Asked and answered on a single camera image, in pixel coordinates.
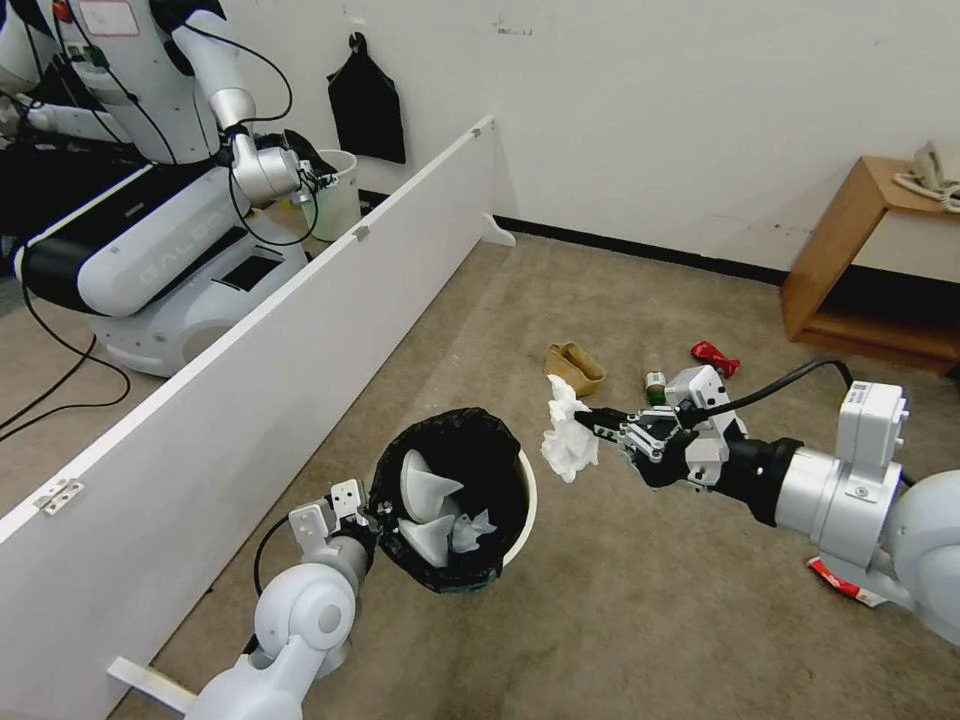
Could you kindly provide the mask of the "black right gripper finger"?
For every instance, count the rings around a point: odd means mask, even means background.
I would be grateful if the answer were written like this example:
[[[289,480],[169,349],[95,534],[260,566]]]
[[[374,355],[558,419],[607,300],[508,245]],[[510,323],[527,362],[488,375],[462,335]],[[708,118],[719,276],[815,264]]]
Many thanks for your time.
[[[676,469],[664,458],[664,443],[655,440],[640,426],[594,424],[592,432],[596,437],[613,443],[649,488],[657,490],[677,482]]]
[[[680,424],[669,409],[646,409],[627,413],[614,408],[587,408],[577,410],[574,419],[594,434],[625,433],[628,428],[640,428],[648,434],[672,434]]]

